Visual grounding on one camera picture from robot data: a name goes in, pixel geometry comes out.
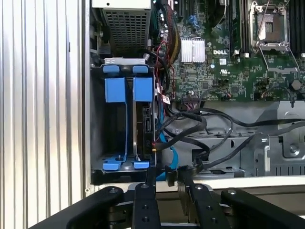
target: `sticker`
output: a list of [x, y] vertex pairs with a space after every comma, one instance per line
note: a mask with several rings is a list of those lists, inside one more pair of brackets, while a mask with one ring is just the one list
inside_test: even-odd
[[227, 65], [227, 59], [219, 59], [220, 65]]
[[160, 86], [159, 86], [158, 83], [156, 83], [156, 85], [157, 85], [157, 92], [158, 92], [159, 94], [161, 94], [161, 91], [163, 90], [163, 87], [161, 86], [161, 88], [160, 88]]
[[171, 104], [170, 98], [167, 97], [166, 95], [162, 95], [162, 100], [163, 102], [165, 102], [166, 104]]

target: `dell logo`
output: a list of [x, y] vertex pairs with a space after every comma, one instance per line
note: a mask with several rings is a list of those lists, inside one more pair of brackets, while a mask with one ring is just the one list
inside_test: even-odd
[[213, 50], [214, 55], [227, 55], [226, 50]]

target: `chip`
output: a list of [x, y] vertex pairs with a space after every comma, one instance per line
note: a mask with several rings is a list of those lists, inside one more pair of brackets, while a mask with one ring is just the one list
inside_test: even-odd
[[232, 93], [238, 93], [238, 86], [232, 87]]
[[203, 89], [208, 89], [209, 88], [209, 82], [203, 82], [202, 83], [202, 88]]

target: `power supply grille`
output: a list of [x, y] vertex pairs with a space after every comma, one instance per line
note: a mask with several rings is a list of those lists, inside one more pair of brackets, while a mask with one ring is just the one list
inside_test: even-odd
[[146, 48], [150, 10], [103, 9], [107, 26], [110, 27], [116, 52], [130, 52]]

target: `screw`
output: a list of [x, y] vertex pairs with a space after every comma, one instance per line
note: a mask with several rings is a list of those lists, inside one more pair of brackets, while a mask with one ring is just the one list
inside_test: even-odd
[[110, 192], [110, 193], [117, 193], [117, 192], [118, 192], [118, 190], [117, 190], [117, 189], [115, 189], [115, 188], [113, 188], [113, 189], [111, 189], [109, 192]]
[[295, 146], [290, 146], [290, 152], [295, 153], [297, 151]]
[[142, 184], [141, 188], [148, 188], [148, 185], [147, 184]]
[[196, 189], [199, 189], [199, 190], [200, 190], [200, 189], [203, 189], [202, 185], [195, 185], [195, 188], [196, 188]]
[[235, 191], [235, 190], [232, 190], [232, 189], [229, 189], [229, 190], [228, 190], [228, 193], [230, 193], [231, 195], [235, 195], [235, 194], [236, 194], [236, 191]]

